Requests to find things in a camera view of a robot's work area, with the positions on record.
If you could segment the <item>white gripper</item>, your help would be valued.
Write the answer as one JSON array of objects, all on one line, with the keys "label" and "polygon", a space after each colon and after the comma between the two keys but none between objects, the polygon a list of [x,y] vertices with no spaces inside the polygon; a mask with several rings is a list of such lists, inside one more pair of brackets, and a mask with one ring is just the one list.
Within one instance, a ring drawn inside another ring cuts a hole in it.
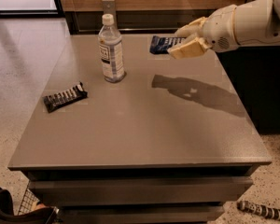
[{"label": "white gripper", "polygon": [[193,58],[204,55],[210,48],[215,52],[226,52],[239,48],[234,32],[236,5],[220,8],[208,18],[200,17],[175,32],[177,37],[202,36],[185,39],[168,49],[175,59]]}]

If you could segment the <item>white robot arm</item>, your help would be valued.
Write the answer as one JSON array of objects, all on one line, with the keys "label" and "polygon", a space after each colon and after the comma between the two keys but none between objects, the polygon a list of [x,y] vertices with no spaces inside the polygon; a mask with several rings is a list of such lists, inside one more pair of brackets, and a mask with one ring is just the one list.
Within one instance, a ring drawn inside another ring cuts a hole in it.
[{"label": "white robot arm", "polygon": [[255,0],[220,8],[179,28],[182,41],[168,49],[176,59],[240,47],[280,46],[280,0]]}]

